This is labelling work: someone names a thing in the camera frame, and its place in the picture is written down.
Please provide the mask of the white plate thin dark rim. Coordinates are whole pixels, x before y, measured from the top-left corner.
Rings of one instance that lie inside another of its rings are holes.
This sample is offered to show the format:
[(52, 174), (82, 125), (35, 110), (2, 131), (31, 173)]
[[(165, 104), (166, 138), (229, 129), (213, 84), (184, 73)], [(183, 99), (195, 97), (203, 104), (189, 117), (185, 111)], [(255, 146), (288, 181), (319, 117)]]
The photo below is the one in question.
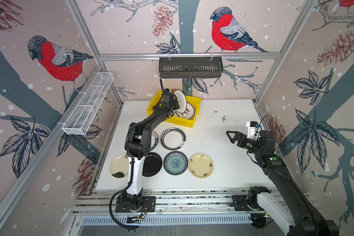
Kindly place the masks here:
[(178, 104), (180, 106), (178, 109), (176, 109), (176, 111), (178, 113), (184, 113), (187, 109), (187, 101), (184, 93), (177, 89), (174, 91), (174, 95), (176, 96)]

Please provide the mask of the white plate red characters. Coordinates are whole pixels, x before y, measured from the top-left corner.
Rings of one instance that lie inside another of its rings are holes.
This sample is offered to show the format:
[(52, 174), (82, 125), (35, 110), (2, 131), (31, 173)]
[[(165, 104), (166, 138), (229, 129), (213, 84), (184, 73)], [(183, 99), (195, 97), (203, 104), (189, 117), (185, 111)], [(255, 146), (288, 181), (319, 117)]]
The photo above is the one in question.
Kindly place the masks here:
[(187, 103), (186, 111), (184, 113), (179, 113), (176, 110), (173, 112), (174, 112), (175, 116), (177, 116), (179, 118), (187, 119), (187, 120), (192, 120), (195, 116), (195, 109), (190, 103)]

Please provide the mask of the medium green rimmed white plate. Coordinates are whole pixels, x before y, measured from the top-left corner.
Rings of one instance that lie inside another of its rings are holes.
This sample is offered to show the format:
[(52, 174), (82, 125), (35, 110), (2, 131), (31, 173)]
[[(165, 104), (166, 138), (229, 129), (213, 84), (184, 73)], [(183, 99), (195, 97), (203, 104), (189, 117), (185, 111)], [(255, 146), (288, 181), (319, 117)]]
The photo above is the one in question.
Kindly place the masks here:
[(161, 145), (167, 150), (178, 150), (186, 143), (186, 135), (179, 128), (168, 128), (160, 137)]

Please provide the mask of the cream floral round plate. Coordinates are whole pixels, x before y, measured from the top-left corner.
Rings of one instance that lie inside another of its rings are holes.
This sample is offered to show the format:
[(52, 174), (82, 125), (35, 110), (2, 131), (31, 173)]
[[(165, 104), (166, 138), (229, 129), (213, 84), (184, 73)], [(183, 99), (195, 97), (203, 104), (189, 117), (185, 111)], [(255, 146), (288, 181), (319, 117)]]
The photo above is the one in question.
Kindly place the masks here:
[(188, 161), (189, 172), (197, 178), (208, 178), (214, 169), (212, 159), (204, 153), (192, 155)]

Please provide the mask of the teal patterned round plate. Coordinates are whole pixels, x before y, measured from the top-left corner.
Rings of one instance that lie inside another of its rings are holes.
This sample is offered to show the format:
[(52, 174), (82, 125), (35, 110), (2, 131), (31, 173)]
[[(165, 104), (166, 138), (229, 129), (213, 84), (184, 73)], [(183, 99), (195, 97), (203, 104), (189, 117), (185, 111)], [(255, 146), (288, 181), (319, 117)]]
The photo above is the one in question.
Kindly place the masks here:
[(165, 171), (173, 176), (184, 173), (188, 166), (186, 155), (180, 151), (172, 151), (166, 155), (163, 161)]

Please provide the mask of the black round plate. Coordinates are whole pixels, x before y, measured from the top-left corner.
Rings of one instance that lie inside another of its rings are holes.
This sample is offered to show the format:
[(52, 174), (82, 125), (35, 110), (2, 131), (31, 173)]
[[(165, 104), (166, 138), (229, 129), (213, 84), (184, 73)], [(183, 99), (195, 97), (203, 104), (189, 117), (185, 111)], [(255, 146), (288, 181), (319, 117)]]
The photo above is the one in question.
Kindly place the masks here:
[(144, 177), (153, 177), (159, 173), (162, 165), (163, 161), (161, 156), (155, 152), (150, 152), (145, 157), (142, 175)]

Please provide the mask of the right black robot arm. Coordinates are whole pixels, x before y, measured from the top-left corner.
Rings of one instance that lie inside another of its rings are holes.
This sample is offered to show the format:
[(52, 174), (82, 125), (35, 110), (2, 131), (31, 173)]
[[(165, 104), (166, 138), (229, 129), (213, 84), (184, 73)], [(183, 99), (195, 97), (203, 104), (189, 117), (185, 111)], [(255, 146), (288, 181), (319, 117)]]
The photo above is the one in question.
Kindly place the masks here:
[(326, 220), (310, 203), (293, 180), (284, 161), (275, 154), (276, 140), (270, 131), (262, 130), (253, 139), (238, 131), (226, 132), (231, 143), (255, 156), (257, 164), (274, 183), (286, 206), (282, 206), (264, 186), (253, 186), (248, 196), (233, 196), (236, 211), (264, 210), (286, 236), (338, 236), (339, 228)]

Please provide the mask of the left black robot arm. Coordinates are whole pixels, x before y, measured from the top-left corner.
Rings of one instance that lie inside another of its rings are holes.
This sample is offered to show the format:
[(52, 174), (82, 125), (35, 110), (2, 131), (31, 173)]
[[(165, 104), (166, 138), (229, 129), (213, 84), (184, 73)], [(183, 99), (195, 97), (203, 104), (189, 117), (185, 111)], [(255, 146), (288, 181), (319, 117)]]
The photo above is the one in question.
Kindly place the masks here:
[(129, 156), (129, 178), (124, 190), (126, 198), (140, 198), (143, 189), (143, 157), (150, 152), (152, 132), (179, 108), (176, 95), (169, 89), (164, 89), (160, 100), (152, 108), (153, 113), (139, 123), (130, 124), (124, 146)]

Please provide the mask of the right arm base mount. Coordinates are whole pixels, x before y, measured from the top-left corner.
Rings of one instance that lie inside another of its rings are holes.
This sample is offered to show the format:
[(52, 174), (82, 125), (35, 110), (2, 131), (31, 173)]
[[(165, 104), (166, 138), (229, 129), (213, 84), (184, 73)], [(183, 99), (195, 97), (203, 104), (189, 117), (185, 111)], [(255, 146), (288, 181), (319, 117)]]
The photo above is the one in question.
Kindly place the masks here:
[(235, 211), (264, 211), (258, 204), (257, 197), (248, 195), (233, 195), (230, 204)]

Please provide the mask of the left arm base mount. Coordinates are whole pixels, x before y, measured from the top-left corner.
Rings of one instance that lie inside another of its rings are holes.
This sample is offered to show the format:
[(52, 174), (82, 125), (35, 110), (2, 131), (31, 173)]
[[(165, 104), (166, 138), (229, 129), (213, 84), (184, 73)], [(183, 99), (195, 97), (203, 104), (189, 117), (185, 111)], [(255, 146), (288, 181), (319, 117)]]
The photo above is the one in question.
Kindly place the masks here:
[(124, 197), (119, 196), (116, 201), (116, 213), (138, 213), (138, 212), (154, 212), (156, 205), (156, 197)]

